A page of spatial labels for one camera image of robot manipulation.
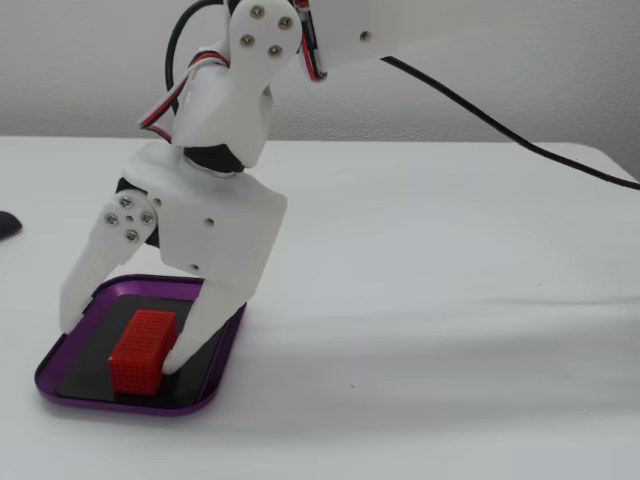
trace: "black cable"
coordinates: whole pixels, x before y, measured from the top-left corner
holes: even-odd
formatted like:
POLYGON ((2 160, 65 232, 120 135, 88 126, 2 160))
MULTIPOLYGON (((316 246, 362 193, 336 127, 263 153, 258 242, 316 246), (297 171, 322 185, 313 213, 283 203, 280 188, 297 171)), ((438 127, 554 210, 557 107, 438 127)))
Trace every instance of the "black cable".
POLYGON ((537 145, 534 145, 533 143, 531 143, 527 139, 525 139, 525 138, 521 137, 520 135, 518 135, 517 133, 515 133, 513 130, 510 130, 509 128, 505 127, 504 125, 502 125, 500 122, 498 122, 494 118, 490 117, 488 114, 484 113, 478 107, 476 107, 475 105, 473 105, 469 101, 467 101, 464 98, 462 98, 460 95, 455 93, 453 90, 451 90, 448 87, 444 86, 443 84, 441 84, 437 80, 431 78, 427 74, 422 73, 420 70, 415 69, 411 65, 408 65, 408 64, 404 63, 403 61, 398 60, 395 57, 385 57, 385 58, 382 59, 382 61, 385 62, 385 63, 388 63, 392 67, 396 67, 396 68, 402 70, 403 72, 408 73, 412 77, 417 78, 421 82, 424 82, 427 85, 429 85, 430 87, 436 89, 438 92, 442 93, 445 97, 449 98, 450 100, 453 100, 458 105, 460 105, 462 108, 464 108, 468 112, 472 113, 473 115, 478 117, 480 120, 482 120, 483 122, 489 124, 495 130, 500 132, 502 135, 504 135, 505 137, 513 140, 514 142, 516 142, 520 146, 526 148, 527 150, 529 150, 529 151, 531 151, 531 152, 533 152, 535 154, 541 155, 541 156, 543 156, 545 158, 548 158, 549 160, 553 160, 554 162, 558 162, 558 163, 560 163, 562 165, 565 165, 567 167, 579 170, 579 171, 581 171, 583 173, 586 173, 587 175, 591 175, 593 177, 599 178, 600 180, 604 180, 605 182, 610 182, 610 183, 613 183, 613 184, 618 185, 620 187, 630 188, 632 190, 640 190, 640 184, 638 184, 638 183, 631 182, 629 180, 624 180, 622 178, 614 177, 612 175, 606 174, 604 172, 601 172, 601 171, 596 170, 596 169, 591 168, 591 167, 587 167, 586 165, 583 165, 581 163, 578 163, 576 161, 570 160, 570 159, 565 158, 565 157, 563 157, 561 155, 558 155, 556 153, 553 153, 553 152, 550 152, 548 150, 545 150, 544 148, 538 147, 537 145))
MULTIPOLYGON (((167 46, 167 55, 164 59, 164 81, 167 85, 167 91, 173 88, 173 61, 176 56, 176 48, 178 46, 178 40, 180 40, 180 35, 182 35, 182 31, 184 27, 187 25, 191 17, 193 17, 196 13, 202 10, 205 7, 209 7, 211 5, 224 5, 223 0, 198 0, 196 3, 187 8, 176 26, 171 33, 171 38, 169 39, 169 45, 167 46)), ((171 108, 173 109, 173 113, 178 113, 178 108, 180 104, 178 100, 174 100, 171 103, 171 108)))

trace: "red wire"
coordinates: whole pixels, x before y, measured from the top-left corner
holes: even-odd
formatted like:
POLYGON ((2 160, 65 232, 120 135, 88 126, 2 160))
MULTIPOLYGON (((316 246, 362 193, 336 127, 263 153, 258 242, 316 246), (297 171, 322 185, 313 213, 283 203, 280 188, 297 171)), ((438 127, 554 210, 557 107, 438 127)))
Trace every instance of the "red wire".
POLYGON ((193 61, 191 62, 191 65, 193 65, 196 62, 199 62, 200 60, 204 60, 205 58, 217 58, 218 60, 222 60, 227 67, 231 65, 229 63, 229 60, 224 58, 218 52, 203 52, 201 55, 198 55, 193 59, 193 61))
POLYGON ((156 127, 155 125, 151 125, 150 127, 147 127, 146 130, 149 130, 150 132, 153 132, 153 133, 156 133, 156 134, 160 135, 162 138, 164 138, 169 143, 171 143, 173 141, 173 139, 171 138, 171 135, 169 135, 163 129, 156 127))
MULTIPOLYGON (((227 65, 227 67, 230 65, 229 61, 226 58, 224 58, 222 55, 216 52, 204 52, 202 55, 198 55, 196 58, 193 59, 193 61, 191 62, 191 65, 194 65, 206 58, 216 58, 218 60, 222 60, 225 63, 225 65, 227 65)), ((182 82, 182 84, 180 84, 180 87, 173 93, 173 95, 168 97, 165 100, 165 102, 162 105, 160 105, 160 107, 155 112, 153 112, 144 121, 144 123, 142 123, 142 125, 140 125, 140 128, 149 129, 151 125, 156 123, 165 113, 167 113, 167 111, 169 110, 169 107, 171 106, 173 101, 180 96, 186 84, 187 84, 187 80, 182 82)))
POLYGON ((304 54, 304 61, 307 64, 307 71, 309 72, 309 76, 311 77, 312 82, 321 82, 322 80, 318 78, 315 70, 313 69, 313 62, 311 61, 311 52, 309 51, 309 43, 307 42, 307 37, 302 37, 302 53, 304 54))

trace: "metal screw head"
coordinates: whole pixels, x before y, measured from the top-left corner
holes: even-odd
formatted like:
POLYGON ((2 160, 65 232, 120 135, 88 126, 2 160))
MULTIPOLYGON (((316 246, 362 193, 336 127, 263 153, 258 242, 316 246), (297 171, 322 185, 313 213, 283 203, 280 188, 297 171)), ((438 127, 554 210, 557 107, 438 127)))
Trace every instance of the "metal screw head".
POLYGON ((155 221, 155 217, 151 212, 144 212, 140 217, 140 220, 142 220, 142 223, 145 225, 151 225, 155 221))
POLYGON ((254 43, 256 43, 256 39, 253 35, 247 34, 240 39, 240 45, 243 47, 251 47, 254 43))
POLYGON ((104 217, 104 221, 107 225, 115 227, 118 224, 118 217, 113 213, 107 213, 104 217))
POLYGON ((256 5, 251 9, 251 16, 253 18, 262 18, 264 17, 264 7, 261 5, 256 5))
POLYGON ((292 25, 293 20, 291 19, 291 17, 282 17, 278 22, 278 27, 280 27, 280 30, 289 30, 292 25))
POLYGON ((270 57, 279 57, 280 55, 282 55, 282 47, 280 45, 274 45, 269 48, 270 57))
POLYGON ((129 197, 122 197, 120 199, 120 206, 122 208, 131 208, 133 207, 133 200, 131 200, 129 197))
POLYGON ((124 234, 125 238, 129 240, 129 243, 137 243, 140 240, 140 235, 135 230, 127 230, 124 234))

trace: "white wall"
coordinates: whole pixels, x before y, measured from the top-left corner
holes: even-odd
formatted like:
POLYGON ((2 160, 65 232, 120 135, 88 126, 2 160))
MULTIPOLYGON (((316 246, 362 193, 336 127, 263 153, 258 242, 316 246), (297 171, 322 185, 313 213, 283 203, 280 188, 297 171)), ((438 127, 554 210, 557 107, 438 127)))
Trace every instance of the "white wall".
MULTIPOLYGON (((190 3, 0 0, 0 134, 139 136, 134 122, 163 91, 166 41, 190 3)), ((179 64, 215 31, 212 12, 196 19, 179 64)), ((600 148, 640 176, 640 0, 539 0, 526 18, 400 56, 525 136, 600 148)), ((500 138, 381 62, 320 86, 292 65, 273 90, 280 139, 500 138)))

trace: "black object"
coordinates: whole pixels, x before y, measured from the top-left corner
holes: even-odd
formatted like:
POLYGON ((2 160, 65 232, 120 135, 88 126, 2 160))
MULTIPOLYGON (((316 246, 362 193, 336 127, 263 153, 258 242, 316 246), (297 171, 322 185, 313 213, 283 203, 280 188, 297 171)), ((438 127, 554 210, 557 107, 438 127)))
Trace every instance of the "black object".
POLYGON ((20 220, 7 212, 0 212, 0 240, 22 230, 20 220))
POLYGON ((472 104, 468 100, 465 100, 464 98, 462 98, 460 95, 458 95, 456 92, 454 92, 450 88, 448 88, 445 85, 441 84, 440 82, 438 82, 434 78, 431 78, 426 73, 423 73, 420 70, 412 67, 411 65, 408 65, 408 64, 404 63, 402 60, 398 60, 395 57, 385 57, 385 58, 382 58, 381 60, 383 62, 385 62, 385 63, 388 63, 392 67, 395 67, 395 68, 403 71, 404 73, 408 73, 409 75, 411 75, 414 78, 417 78, 421 82, 426 83, 431 88, 436 89, 438 92, 442 93, 449 100, 453 100, 455 103, 460 105, 466 111, 468 111, 469 113, 472 113, 473 115, 478 117, 480 120, 482 120, 483 122, 485 122, 488 125, 490 125, 491 127, 493 127, 495 130, 500 132, 505 137, 507 137, 510 140, 516 142, 521 147, 526 148, 527 150, 529 150, 529 151, 531 151, 531 152, 533 152, 533 153, 535 153, 537 155, 540 155, 540 156, 542 156, 544 158, 547 158, 549 160, 553 160, 554 162, 560 163, 560 164, 562 164, 564 166, 567 166, 569 168, 573 168, 575 170, 579 170, 582 173, 586 173, 587 175, 591 175, 592 177, 596 177, 596 178, 598 178, 600 180, 604 180, 605 182, 610 182, 610 183, 613 183, 614 185, 618 185, 620 187, 625 187, 625 188, 630 188, 632 190, 640 190, 640 183, 631 182, 629 180, 624 180, 622 178, 614 177, 614 176, 609 175, 607 173, 604 173, 604 172, 601 172, 599 170, 596 170, 595 168, 587 167, 586 165, 578 163, 578 162, 576 162, 574 160, 570 160, 568 158, 565 158, 562 155, 558 155, 556 153, 553 153, 553 152, 550 152, 548 150, 545 150, 544 148, 538 147, 537 145, 534 145, 533 143, 531 143, 530 141, 528 141, 524 137, 521 137, 520 135, 518 135, 513 130, 510 130, 509 128, 507 128, 504 125, 502 125, 496 119, 494 119, 491 116, 489 116, 488 114, 484 113, 482 110, 480 110, 474 104, 472 104))
POLYGON ((240 173, 244 171, 240 160, 231 153, 226 145, 185 148, 184 155, 193 163, 214 172, 240 173))
POLYGON ((61 397, 110 402, 150 408, 178 409, 199 398, 222 331, 216 333, 174 375, 165 376, 154 397, 114 393, 108 358, 136 310, 176 313, 176 328, 182 331, 193 302, 140 295, 122 295, 109 308, 100 326, 93 332, 56 387, 61 397))

